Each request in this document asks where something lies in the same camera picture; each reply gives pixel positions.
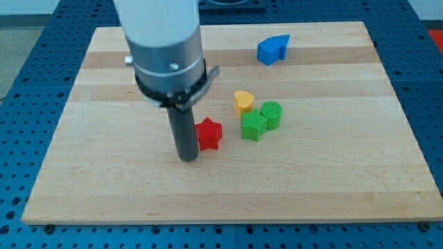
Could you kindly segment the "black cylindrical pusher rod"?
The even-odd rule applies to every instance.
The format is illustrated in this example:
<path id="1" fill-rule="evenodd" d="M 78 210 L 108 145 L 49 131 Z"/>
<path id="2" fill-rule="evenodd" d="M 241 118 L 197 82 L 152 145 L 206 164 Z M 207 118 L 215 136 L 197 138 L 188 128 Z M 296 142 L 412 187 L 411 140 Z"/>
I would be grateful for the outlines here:
<path id="1" fill-rule="evenodd" d="M 167 109 L 178 157 L 184 162 L 194 161 L 199 155 L 192 109 L 180 111 Z"/>

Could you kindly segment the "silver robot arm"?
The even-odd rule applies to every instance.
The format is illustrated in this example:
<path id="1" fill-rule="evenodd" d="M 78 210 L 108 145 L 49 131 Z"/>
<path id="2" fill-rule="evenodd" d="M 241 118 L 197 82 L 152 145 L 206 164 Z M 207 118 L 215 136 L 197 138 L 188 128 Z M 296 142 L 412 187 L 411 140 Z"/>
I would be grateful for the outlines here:
<path id="1" fill-rule="evenodd" d="M 219 75 L 207 69 L 198 1 L 114 0 L 145 99 L 166 109 L 178 157 L 195 160 L 199 145 L 193 106 Z"/>

